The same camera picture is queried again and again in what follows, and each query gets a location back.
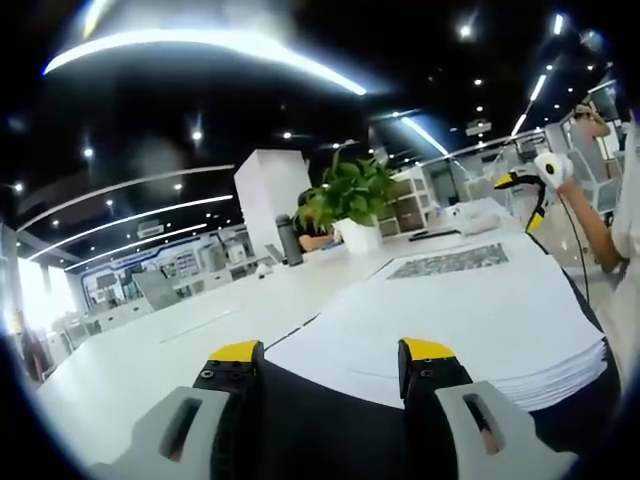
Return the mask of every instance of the gray bottle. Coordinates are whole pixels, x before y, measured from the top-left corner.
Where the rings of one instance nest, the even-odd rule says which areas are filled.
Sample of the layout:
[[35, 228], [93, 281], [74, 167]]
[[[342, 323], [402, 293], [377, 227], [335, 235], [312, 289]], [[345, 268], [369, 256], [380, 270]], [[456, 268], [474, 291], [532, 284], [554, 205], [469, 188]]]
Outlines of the gray bottle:
[[287, 263], [290, 267], [295, 267], [303, 262], [302, 250], [298, 243], [298, 238], [293, 231], [293, 223], [289, 215], [278, 215], [276, 218], [276, 226], [278, 227], [278, 235], [284, 248], [284, 256], [287, 257]]

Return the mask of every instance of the white desk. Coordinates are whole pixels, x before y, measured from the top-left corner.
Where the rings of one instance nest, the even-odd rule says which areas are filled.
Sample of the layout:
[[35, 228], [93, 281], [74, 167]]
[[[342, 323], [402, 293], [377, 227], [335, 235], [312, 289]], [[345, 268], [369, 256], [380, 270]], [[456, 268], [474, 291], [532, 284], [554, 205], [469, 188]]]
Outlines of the white desk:
[[403, 235], [365, 256], [351, 256], [344, 247], [313, 253], [303, 265], [278, 268], [263, 280], [243, 278], [92, 337], [37, 396], [83, 463], [113, 461], [127, 448], [134, 422], [175, 387], [192, 385], [212, 351], [250, 339], [275, 342], [319, 313], [342, 288], [366, 279], [394, 257], [502, 233], [413, 243]]

